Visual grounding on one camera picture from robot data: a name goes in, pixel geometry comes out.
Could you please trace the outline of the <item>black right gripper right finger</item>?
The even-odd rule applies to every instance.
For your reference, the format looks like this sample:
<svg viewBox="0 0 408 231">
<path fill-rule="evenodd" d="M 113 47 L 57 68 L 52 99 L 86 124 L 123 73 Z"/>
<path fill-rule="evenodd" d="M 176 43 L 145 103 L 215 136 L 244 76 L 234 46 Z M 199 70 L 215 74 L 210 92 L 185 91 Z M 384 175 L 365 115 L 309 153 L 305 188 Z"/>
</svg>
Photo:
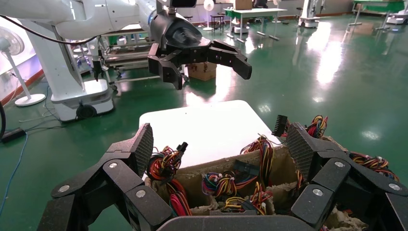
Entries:
<svg viewBox="0 0 408 231">
<path fill-rule="evenodd" d="M 288 126 L 287 147 L 306 181 L 293 216 L 319 230 L 333 208 L 343 205 L 371 231 L 407 230 L 406 186 L 357 164 L 336 143 L 313 138 L 297 122 Z"/>
</svg>

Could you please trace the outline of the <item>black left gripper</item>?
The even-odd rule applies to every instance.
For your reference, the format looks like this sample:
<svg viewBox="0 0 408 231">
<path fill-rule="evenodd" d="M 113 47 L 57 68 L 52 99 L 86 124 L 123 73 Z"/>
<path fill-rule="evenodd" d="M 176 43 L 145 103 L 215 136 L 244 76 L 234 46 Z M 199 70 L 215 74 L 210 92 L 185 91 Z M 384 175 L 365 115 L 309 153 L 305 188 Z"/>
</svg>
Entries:
<svg viewBox="0 0 408 231">
<path fill-rule="evenodd" d="M 189 20 L 180 14 L 166 11 L 157 13 L 151 20 L 150 32 L 154 43 L 148 53 L 149 72 L 175 89 L 183 87 L 183 64 L 209 62 L 231 67 L 241 78 L 249 80 L 252 66 L 241 50 L 220 40 L 206 39 Z"/>
</svg>

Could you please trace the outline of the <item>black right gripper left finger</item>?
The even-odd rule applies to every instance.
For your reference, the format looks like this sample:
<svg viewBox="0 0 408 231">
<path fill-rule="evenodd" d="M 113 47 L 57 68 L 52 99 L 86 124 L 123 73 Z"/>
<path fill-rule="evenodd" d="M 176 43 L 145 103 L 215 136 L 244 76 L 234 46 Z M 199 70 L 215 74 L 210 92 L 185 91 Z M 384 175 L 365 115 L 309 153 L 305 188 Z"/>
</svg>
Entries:
<svg viewBox="0 0 408 231">
<path fill-rule="evenodd" d="M 153 130 L 148 123 L 133 138 L 112 143 L 96 164 L 52 190 L 38 230 L 86 231 L 110 206 L 136 231 L 160 228 L 173 213 L 142 179 L 152 152 Z"/>
</svg>

